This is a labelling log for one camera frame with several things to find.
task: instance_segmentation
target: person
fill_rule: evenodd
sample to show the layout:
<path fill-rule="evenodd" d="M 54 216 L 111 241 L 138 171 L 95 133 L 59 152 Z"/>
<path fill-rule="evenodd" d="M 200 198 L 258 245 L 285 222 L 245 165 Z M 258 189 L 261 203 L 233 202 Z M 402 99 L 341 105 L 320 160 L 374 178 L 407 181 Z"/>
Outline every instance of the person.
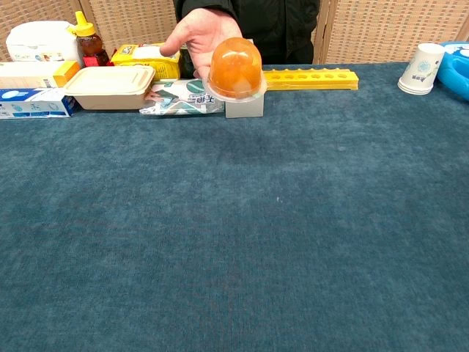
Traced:
<path fill-rule="evenodd" d="M 311 32 L 320 0 L 174 0 L 177 25 L 160 48 L 185 43 L 197 78 L 206 78 L 215 48 L 230 37 L 252 39 L 263 64 L 311 64 Z"/>

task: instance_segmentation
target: yellow bottle cap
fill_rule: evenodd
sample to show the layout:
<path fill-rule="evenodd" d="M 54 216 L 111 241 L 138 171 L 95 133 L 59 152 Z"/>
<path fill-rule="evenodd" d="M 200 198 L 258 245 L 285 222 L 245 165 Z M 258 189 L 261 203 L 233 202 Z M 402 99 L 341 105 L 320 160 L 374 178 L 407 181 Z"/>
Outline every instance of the yellow bottle cap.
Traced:
<path fill-rule="evenodd" d="M 82 11 L 75 12 L 75 16 L 77 23 L 75 26 L 76 35 L 79 37 L 88 37 L 96 33 L 93 23 L 86 22 L 85 15 L 82 13 Z"/>

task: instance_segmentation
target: black jacket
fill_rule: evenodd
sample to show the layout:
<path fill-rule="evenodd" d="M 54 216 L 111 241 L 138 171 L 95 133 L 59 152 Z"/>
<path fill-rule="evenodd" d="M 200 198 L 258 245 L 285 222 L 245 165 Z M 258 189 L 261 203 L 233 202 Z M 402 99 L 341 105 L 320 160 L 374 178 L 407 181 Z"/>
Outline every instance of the black jacket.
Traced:
<path fill-rule="evenodd" d="M 311 45 L 320 0 L 174 0 L 177 20 L 205 7 L 223 10 L 263 56 L 289 56 Z"/>

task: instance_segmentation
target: blue plastic container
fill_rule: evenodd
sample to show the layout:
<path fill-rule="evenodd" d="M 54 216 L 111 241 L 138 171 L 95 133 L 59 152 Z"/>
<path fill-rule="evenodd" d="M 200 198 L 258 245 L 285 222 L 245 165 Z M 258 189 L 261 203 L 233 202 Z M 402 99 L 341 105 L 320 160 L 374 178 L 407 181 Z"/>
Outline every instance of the blue plastic container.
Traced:
<path fill-rule="evenodd" d="M 446 52 L 438 70 L 438 80 L 469 100 L 469 42 L 447 42 L 441 45 Z"/>

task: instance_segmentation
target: beige food container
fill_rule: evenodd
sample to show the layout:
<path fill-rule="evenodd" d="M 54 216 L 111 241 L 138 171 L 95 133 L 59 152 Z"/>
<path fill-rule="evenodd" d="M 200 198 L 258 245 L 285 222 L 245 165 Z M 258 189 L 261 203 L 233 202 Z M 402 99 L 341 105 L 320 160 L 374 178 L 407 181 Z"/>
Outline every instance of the beige food container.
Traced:
<path fill-rule="evenodd" d="M 144 105 L 155 75 L 150 66 L 87 67 L 65 85 L 65 94 L 87 110 L 134 110 Z"/>

